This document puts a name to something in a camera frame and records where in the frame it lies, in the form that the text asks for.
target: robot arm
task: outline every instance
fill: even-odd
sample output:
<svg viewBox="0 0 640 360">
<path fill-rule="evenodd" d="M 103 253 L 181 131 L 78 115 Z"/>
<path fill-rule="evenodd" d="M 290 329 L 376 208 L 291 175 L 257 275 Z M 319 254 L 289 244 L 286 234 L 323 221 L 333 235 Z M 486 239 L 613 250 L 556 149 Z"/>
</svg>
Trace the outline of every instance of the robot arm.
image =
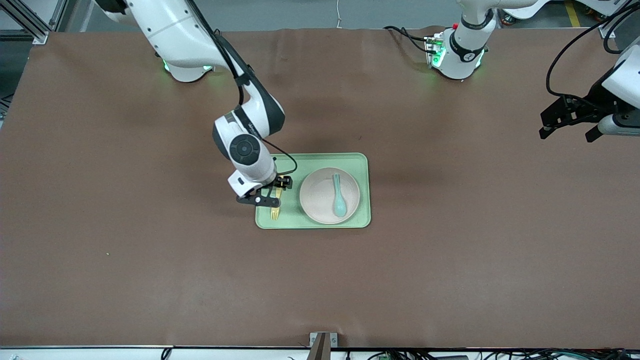
<svg viewBox="0 0 640 360">
<path fill-rule="evenodd" d="M 640 37 L 620 55 L 587 96 L 562 94 L 540 116 L 540 138 L 556 129 L 583 122 L 597 123 L 586 133 L 588 142 L 602 135 L 640 136 Z"/>
<path fill-rule="evenodd" d="M 239 202 L 279 206 L 277 199 L 260 197 L 259 189 L 274 185 L 290 188 L 291 178 L 278 176 L 261 140 L 282 128 L 284 111 L 231 44 L 209 27 L 193 0 L 94 1 L 109 18 L 137 24 L 176 80 L 196 81 L 212 67 L 231 71 L 240 101 L 214 122 L 212 132 L 218 149 L 236 168 L 229 185 Z M 243 89 L 250 96 L 246 102 Z"/>
<path fill-rule="evenodd" d="M 480 66 L 487 40 L 496 27 L 492 8 L 523 8 L 536 0 L 456 0 L 462 7 L 457 28 L 427 38 L 429 67 L 451 79 L 468 78 Z"/>
</svg>

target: fork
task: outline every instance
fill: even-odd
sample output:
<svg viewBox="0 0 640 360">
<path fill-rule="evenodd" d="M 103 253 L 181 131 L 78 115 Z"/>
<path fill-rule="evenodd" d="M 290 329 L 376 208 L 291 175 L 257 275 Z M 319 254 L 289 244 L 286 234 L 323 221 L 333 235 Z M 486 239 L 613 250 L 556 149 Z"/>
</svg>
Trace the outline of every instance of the fork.
<svg viewBox="0 0 640 360">
<path fill-rule="evenodd" d="M 282 188 L 276 188 L 276 198 L 279 199 L 282 195 Z M 278 220 L 280 216 L 280 206 L 277 208 L 271 208 L 271 219 Z"/>
</svg>

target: green led light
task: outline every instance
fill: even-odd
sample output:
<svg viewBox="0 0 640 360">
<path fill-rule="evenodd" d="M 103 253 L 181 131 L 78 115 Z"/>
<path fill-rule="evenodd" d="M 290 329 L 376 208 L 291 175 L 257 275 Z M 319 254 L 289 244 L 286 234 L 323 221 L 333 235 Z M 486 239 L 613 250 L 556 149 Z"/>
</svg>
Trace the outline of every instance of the green led light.
<svg viewBox="0 0 640 360">
<path fill-rule="evenodd" d="M 483 55 L 484 55 L 484 50 L 482 50 L 482 52 L 480 53 L 480 56 L 478 56 L 478 62 L 476 63 L 476 67 L 480 66 L 480 62 L 482 61 Z"/>
<path fill-rule="evenodd" d="M 444 46 L 440 46 L 438 51 L 433 55 L 433 66 L 440 67 L 442 59 L 447 54 L 447 49 Z"/>
</svg>

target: wire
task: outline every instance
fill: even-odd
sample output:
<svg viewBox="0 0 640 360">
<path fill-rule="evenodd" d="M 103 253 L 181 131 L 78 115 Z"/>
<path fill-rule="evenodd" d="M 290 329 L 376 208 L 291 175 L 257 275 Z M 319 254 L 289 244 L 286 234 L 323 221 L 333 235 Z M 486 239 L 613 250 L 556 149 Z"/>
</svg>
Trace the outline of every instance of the wire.
<svg viewBox="0 0 640 360">
<path fill-rule="evenodd" d="M 169 356 L 171 355 L 171 351 L 173 349 L 168 347 L 164 350 L 162 350 L 162 354 L 160 355 L 160 360 L 167 360 L 169 358 Z"/>
<path fill-rule="evenodd" d="M 196 14 L 196 17 L 198 18 L 202 26 L 204 26 L 204 29 L 206 30 L 207 34 L 209 34 L 209 37 L 218 48 L 218 51 L 222 55 L 222 58 L 225 60 L 225 63 L 227 63 L 227 66 L 229 67 L 231 74 L 234 76 L 234 79 L 237 79 L 239 76 L 238 76 L 236 67 L 234 66 L 234 63 L 231 61 L 231 57 L 229 56 L 229 53 L 227 52 L 225 47 L 220 42 L 220 39 L 218 38 L 218 36 L 221 36 L 220 29 L 216 29 L 215 31 L 212 30 L 211 27 L 209 26 L 209 23 L 204 19 L 202 12 L 200 12 L 200 9 L 193 2 L 193 0 L 187 0 L 187 2 L 189 3 L 189 5 L 191 5 L 191 9 Z M 238 98 L 239 98 L 238 104 L 242 105 L 244 103 L 244 90 L 242 89 L 241 85 L 238 85 Z"/>
<path fill-rule="evenodd" d="M 640 4 L 634 4 L 634 5 L 630 5 L 630 6 L 625 6 L 624 8 L 620 9 L 619 11 L 617 11 L 616 13 L 611 15 L 611 19 L 621 15 L 622 13 L 625 13 L 631 9 L 637 8 L 638 6 L 640 6 Z M 556 64 L 558 63 L 558 61 L 560 60 L 560 58 L 562 57 L 562 55 L 564 55 L 564 53 L 573 45 L 575 44 L 578 40 L 580 40 L 584 35 L 587 35 L 588 33 L 592 32 L 594 29 L 596 29 L 597 27 L 599 27 L 600 25 L 611 21 L 610 19 L 605 19 L 603 21 L 600 21 L 599 23 L 591 26 L 590 28 L 588 28 L 587 30 L 584 30 L 582 33 L 580 33 L 578 36 L 576 36 L 575 38 L 573 38 L 573 40 L 571 40 L 568 44 L 566 44 L 564 46 L 564 48 L 562 50 L 560 50 L 560 53 L 558 53 L 558 55 L 556 56 L 556 58 L 554 59 L 554 61 L 551 63 L 551 66 L 549 67 L 549 70 L 547 71 L 547 78 L 546 78 L 546 86 L 547 86 L 547 91 L 554 96 L 558 96 L 558 97 L 562 97 L 562 96 L 566 96 L 569 94 L 562 94 L 556 91 L 553 91 L 551 89 L 551 73 L 553 73 L 554 68 L 556 67 Z M 597 108 L 597 106 L 591 104 L 589 101 L 582 99 L 581 97 L 577 97 L 574 95 L 571 95 L 574 98 L 580 99 L 581 101 L 584 101 L 585 103 L 589 104 L 590 106 L 594 106 Z"/>
<path fill-rule="evenodd" d="M 497 354 L 498 354 L 497 352 L 492 352 L 491 354 L 487 355 L 483 360 L 489 360 L 489 358 L 491 356 L 494 356 L 494 355 L 497 355 Z"/>
<path fill-rule="evenodd" d="M 416 40 L 417 41 L 421 41 L 421 42 L 425 42 L 425 40 L 423 38 L 416 37 L 416 36 L 413 36 L 413 35 L 409 34 L 409 32 L 405 28 L 400 28 L 399 29 L 399 28 L 397 28 L 395 26 L 385 26 L 383 29 L 397 31 L 402 36 L 404 36 L 407 39 L 409 39 L 411 41 L 411 43 L 413 44 L 413 46 L 417 47 L 423 53 L 428 53 L 428 54 L 435 54 L 436 53 L 433 50 L 427 50 L 427 49 L 422 48 L 420 45 L 418 45 L 418 43 L 416 43 Z"/>
<path fill-rule="evenodd" d="M 386 348 L 385 353 L 389 355 L 391 360 L 411 360 L 406 354 L 395 348 Z"/>
<path fill-rule="evenodd" d="M 293 170 L 289 170 L 289 171 L 285 171 L 285 172 L 279 172 L 278 175 L 282 176 L 282 175 L 289 175 L 293 172 L 295 172 L 298 169 L 298 162 L 293 158 L 293 156 L 289 155 L 289 153 L 287 153 L 286 151 L 282 150 L 281 148 L 273 145 L 269 140 L 267 139 L 262 139 L 263 142 L 268 143 L 269 145 L 271 145 L 272 148 L 276 149 L 277 151 L 280 151 L 282 154 L 285 154 L 289 159 L 291 159 L 291 161 L 293 161 L 294 163 L 294 168 Z"/>
<path fill-rule="evenodd" d="M 335 2 L 335 11 L 338 13 L 338 24 L 335 26 L 335 28 L 342 29 L 340 27 L 340 21 L 342 21 L 342 18 L 340 18 L 340 0 L 336 0 Z"/>
<path fill-rule="evenodd" d="M 429 352 L 427 350 L 416 350 L 416 351 L 417 351 L 418 355 L 420 355 L 421 359 L 436 360 L 436 358 L 434 356 L 432 356 L 431 354 L 429 354 Z"/>
<path fill-rule="evenodd" d="M 590 356 L 585 356 L 582 354 L 574 354 L 572 352 L 565 352 L 565 351 L 557 351 L 558 354 L 564 355 L 564 356 L 568 356 L 568 357 L 578 357 L 579 359 L 587 359 L 587 360 L 593 360 L 592 357 Z"/>
<path fill-rule="evenodd" d="M 367 360 L 373 360 L 374 357 L 378 357 L 378 356 L 384 355 L 384 354 L 386 354 L 386 352 L 378 352 L 375 355 L 369 356 L 369 358 Z"/>
<path fill-rule="evenodd" d="M 634 12 L 638 11 L 638 9 L 640 9 L 640 3 L 635 5 L 636 8 L 633 10 L 629 10 L 629 12 L 627 12 L 626 14 L 622 15 L 618 20 L 616 20 L 616 22 L 613 23 L 613 25 L 611 26 L 611 28 L 609 29 L 609 31 L 607 31 L 607 36 L 604 37 L 603 40 L 603 46 L 606 52 L 608 52 L 609 54 L 621 54 L 622 50 L 613 50 L 609 47 L 609 39 L 611 39 L 611 34 L 613 34 L 613 30 L 615 28 L 618 27 L 618 25 L 620 25 L 621 22 L 623 22 L 627 17 L 629 17 L 631 14 L 633 14 Z"/>
</svg>

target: green tray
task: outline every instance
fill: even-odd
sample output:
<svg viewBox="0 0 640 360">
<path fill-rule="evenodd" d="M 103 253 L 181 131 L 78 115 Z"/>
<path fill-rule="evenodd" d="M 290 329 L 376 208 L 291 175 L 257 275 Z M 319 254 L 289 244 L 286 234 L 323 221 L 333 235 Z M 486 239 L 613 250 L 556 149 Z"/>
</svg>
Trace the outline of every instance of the green tray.
<svg viewBox="0 0 640 360">
<path fill-rule="evenodd" d="M 371 222 L 371 200 L 369 198 L 369 162 L 359 152 L 337 154 L 291 154 L 298 162 L 298 169 L 290 176 L 293 188 L 282 192 L 280 198 L 280 216 L 271 219 L 271 208 L 257 207 L 255 223 L 262 229 L 345 229 L 366 227 Z M 278 170 L 293 168 L 293 161 L 286 155 L 276 154 Z M 300 205 L 300 186 L 312 172 L 325 167 L 342 169 L 356 180 L 360 187 L 360 205 L 356 212 L 346 220 L 335 225 L 324 225 L 311 220 Z"/>
</svg>

